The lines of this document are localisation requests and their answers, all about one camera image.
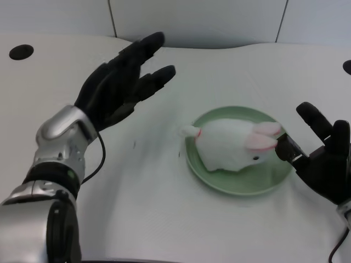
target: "green plate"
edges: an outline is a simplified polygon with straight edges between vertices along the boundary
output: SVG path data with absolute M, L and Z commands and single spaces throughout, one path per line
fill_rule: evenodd
M 275 119 L 263 112 L 252 108 L 232 106 L 207 112 L 198 118 L 193 125 L 202 127 L 207 122 L 222 118 L 243 119 L 255 123 L 276 122 Z M 216 170 L 209 172 L 200 159 L 194 138 L 186 138 L 185 146 L 188 164 L 195 175 L 210 187 L 231 195 L 253 196 L 268 192 L 280 185 L 292 170 L 288 162 L 281 161 L 272 151 L 266 162 L 246 167 L 241 171 Z

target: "rabbit ear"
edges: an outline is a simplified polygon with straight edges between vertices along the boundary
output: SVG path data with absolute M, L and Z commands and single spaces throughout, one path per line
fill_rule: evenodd
M 274 140 L 271 137 L 258 133 L 251 133 L 245 141 L 245 147 L 247 149 L 258 151 L 266 151 L 269 149 L 273 149 L 276 147 L 277 144 L 277 140 Z
M 278 135 L 281 125 L 278 122 L 261 122 L 253 127 L 254 133 L 260 133 L 267 136 Z

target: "robotic arm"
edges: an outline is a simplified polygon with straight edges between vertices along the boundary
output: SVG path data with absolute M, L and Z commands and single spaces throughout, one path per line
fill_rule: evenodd
M 296 110 L 324 146 L 307 156 L 284 134 L 278 138 L 275 152 L 281 160 L 291 163 L 297 175 L 313 191 L 338 205 L 338 213 L 351 228 L 350 125 L 340 120 L 331 125 L 308 102 L 300 104 Z
M 164 44 L 155 33 L 99 66 L 74 106 L 66 106 L 38 130 L 38 150 L 24 182 L 0 205 L 1 263 L 81 262 L 76 198 L 84 179 L 84 153 L 99 132 L 176 74 L 167 66 L 140 77 L 140 67 Z

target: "white wall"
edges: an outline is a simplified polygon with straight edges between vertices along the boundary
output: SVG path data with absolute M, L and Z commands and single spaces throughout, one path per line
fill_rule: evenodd
M 278 42 L 351 47 L 351 0 L 289 0 Z
M 0 0 L 0 31 L 114 36 L 107 0 Z
M 230 48 L 275 42 L 286 0 L 111 0 L 117 36 L 166 34 L 166 46 Z

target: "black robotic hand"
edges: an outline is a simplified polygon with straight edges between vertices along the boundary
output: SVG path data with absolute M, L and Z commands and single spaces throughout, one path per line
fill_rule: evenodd
M 174 66 L 167 66 L 139 78 L 141 65 L 164 42 L 162 32 L 134 42 L 85 81 L 75 106 L 89 117 L 98 132 L 129 116 L 138 102 L 154 95 L 174 77 Z
M 351 198 L 350 187 L 350 125 L 336 121 L 332 126 L 322 113 L 308 102 L 296 108 L 324 146 L 310 156 L 287 135 L 278 138 L 278 157 L 290 162 L 297 175 L 315 192 L 334 204 Z

